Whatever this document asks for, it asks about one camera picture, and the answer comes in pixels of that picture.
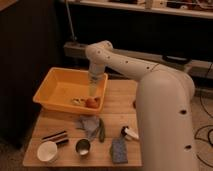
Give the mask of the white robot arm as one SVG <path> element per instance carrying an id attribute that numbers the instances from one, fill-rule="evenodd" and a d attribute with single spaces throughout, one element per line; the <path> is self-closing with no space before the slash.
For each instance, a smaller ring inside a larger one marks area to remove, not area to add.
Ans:
<path id="1" fill-rule="evenodd" d="M 142 171 L 199 171 L 191 99 L 195 85 L 183 71 L 113 52 L 108 41 L 88 45 L 89 78 L 109 67 L 137 82 L 136 116 Z"/>

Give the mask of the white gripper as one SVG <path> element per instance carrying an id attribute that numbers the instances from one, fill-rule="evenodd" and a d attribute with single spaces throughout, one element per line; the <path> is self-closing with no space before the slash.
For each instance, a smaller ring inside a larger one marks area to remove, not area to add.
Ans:
<path id="1" fill-rule="evenodd" d="M 98 76 L 89 77 L 89 95 L 91 97 L 94 97 L 96 95 L 97 87 L 101 80 L 102 78 Z"/>

